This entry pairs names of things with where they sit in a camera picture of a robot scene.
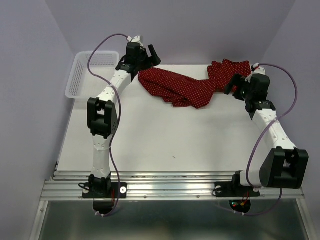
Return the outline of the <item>red polka dot skirt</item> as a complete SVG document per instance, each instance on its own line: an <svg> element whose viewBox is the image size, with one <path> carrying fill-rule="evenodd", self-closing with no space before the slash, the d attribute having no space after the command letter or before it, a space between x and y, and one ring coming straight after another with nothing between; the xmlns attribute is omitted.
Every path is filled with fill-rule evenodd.
<svg viewBox="0 0 320 240"><path fill-rule="evenodd" d="M222 62L212 61L207 67L207 72L209 80L213 81L215 91L218 93L224 92L234 74L248 77L252 73L248 60L234 62L228 59L223 59Z"/></svg>
<svg viewBox="0 0 320 240"><path fill-rule="evenodd" d="M210 103L217 91L212 79L197 80L155 67L139 72L138 81L150 95L162 98L173 107L201 109Z"/></svg>

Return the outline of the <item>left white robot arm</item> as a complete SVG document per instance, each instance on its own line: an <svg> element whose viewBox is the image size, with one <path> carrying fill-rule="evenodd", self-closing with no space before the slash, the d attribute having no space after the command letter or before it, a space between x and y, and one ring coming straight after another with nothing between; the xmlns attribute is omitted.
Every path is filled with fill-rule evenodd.
<svg viewBox="0 0 320 240"><path fill-rule="evenodd" d="M87 101L87 126L93 139L93 166L88 181L81 185L83 198L109 198L115 191L111 182L110 149L120 123L120 95L140 71L160 63L153 45L145 48L140 42L129 42L107 87L97 97Z"/></svg>

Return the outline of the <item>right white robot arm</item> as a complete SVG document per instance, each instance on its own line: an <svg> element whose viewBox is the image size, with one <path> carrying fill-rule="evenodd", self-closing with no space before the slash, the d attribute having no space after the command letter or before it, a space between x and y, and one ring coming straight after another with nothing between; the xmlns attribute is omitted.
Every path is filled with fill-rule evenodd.
<svg viewBox="0 0 320 240"><path fill-rule="evenodd" d="M260 160L257 170L249 167L236 171L232 180L221 188L224 197L252 197L260 195L259 188L299 189L305 176L309 154L289 139L277 116L276 107L267 99L270 78L264 74L253 73L249 77L235 74L226 85L228 95L233 87L233 96L245 102L250 119L261 130L259 141L264 141L270 149L268 155Z"/></svg>

